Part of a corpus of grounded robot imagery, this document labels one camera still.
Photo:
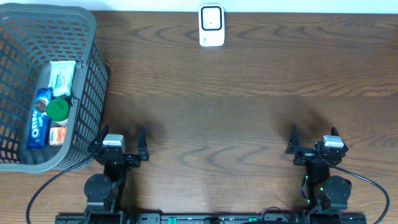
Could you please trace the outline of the pale green wet wipes pack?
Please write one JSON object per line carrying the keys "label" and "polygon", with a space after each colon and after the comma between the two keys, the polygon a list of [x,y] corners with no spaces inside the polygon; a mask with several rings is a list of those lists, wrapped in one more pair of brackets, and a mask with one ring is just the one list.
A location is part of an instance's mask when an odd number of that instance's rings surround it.
{"label": "pale green wet wipes pack", "polygon": [[75,61],[51,62],[50,81],[48,87],[53,90],[53,96],[70,96],[75,73]]}

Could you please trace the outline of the small orange snack packet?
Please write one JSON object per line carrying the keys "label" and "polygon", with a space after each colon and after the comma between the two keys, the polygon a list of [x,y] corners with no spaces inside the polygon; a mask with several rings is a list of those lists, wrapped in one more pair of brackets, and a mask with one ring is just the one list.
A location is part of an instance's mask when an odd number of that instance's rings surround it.
{"label": "small orange snack packet", "polygon": [[65,142],[67,127],[50,128],[49,144],[51,146],[60,146]]}

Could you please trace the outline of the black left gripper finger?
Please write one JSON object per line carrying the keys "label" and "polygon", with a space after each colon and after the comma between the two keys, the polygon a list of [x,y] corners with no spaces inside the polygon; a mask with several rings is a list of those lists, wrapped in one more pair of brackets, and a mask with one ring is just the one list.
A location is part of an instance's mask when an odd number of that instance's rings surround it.
{"label": "black left gripper finger", "polygon": [[143,128],[139,132],[136,149],[139,154],[147,154],[146,137],[145,137],[145,131]]}
{"label": "black left gripper finger", "polygon": [[98,134],[97,136],[94,138],[94,140],[92,140],[92,142],[90,142],[90,146],[101,146],[103,144],[103,140],[106,137],[106,135],[109,133],[109,126],[106,125]]}

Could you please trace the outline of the green lidded white jar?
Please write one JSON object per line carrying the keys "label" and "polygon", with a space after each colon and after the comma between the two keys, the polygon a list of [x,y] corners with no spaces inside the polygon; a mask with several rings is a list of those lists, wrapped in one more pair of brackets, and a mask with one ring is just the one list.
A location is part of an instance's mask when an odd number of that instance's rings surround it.
{"label": "green lidded white jar", "polygon": [[67,126],[70,105],[63,98],[53,99],[46,108],[47,116],[59,126]]}

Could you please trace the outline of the blue Oreo cookie pack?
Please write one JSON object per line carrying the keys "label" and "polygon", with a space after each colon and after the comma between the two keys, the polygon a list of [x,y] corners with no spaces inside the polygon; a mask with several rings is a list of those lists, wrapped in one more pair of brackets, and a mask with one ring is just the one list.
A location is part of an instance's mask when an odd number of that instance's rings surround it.
{"label": "blue Oreo cookie pack", "polygon": [[41,88],[37,90],[32,110],[27,150],[43,149],[46,145],[51,123],[46,110],[52,98],[53,88]]}

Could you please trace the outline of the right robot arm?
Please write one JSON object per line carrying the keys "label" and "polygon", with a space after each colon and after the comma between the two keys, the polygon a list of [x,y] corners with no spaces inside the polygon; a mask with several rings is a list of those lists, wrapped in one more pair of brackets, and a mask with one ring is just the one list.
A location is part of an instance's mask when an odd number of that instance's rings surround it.
{"label": "right robot arm", "polygon": [[352,184],[349,180],[331,175],[330,168],[342,162],[348,147],[339,136],[336,128],[324,135],[313,147],[300,144],[298,129],[294,127],[286,154],[293,154],[296,166],[305,166],[305,177],[301,193],[307,199],[308,208],[300,212],[297,220],[303,223],[322,222],[338,219],[348,208]]}

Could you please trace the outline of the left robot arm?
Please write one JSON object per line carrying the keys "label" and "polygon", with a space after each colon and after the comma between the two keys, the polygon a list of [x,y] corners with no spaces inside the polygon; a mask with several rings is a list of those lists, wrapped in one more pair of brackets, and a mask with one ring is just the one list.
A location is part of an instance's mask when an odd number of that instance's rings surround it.
{"label": "left robot arm", "polygon": [[144,131],[140,131],[137,140],[137,153],[125,153],[124,136],[110,134],[105,126],[97,137],[90,142],[88,152],[94,160],[104,167],[101,174],[92,175],[85,183],[87,197],[84,223],[135,223],[131,212],[120,209],[126,184],[127,173],[149,160]]}

